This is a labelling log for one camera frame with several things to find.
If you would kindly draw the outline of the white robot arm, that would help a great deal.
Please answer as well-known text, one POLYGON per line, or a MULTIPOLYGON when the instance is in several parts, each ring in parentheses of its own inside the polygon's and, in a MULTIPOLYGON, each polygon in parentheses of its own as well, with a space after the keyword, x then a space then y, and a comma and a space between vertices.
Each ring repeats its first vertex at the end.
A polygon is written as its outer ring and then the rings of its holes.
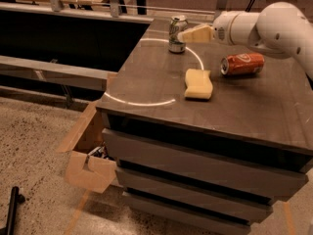
POLYGON ((273 3, 260 13, 224 11, 212 25, 203 23, 177 35, 183 43, 215 40, 241 45, 268 57, 293 57, 313 78, 313 25, 293 4, 273 3))

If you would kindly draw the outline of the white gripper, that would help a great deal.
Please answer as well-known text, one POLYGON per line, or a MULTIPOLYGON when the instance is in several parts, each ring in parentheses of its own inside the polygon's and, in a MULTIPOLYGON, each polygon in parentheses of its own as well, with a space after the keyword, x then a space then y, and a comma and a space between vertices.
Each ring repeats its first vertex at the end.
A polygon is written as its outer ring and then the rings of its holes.
POLYGON ((183 43, 206 43, 214 39, 227 45, 252 46, 260 40, 256 29, 258 13, 245 11, 224 11, 213 22, 199 24, 177 34, 177 39, 183 43))

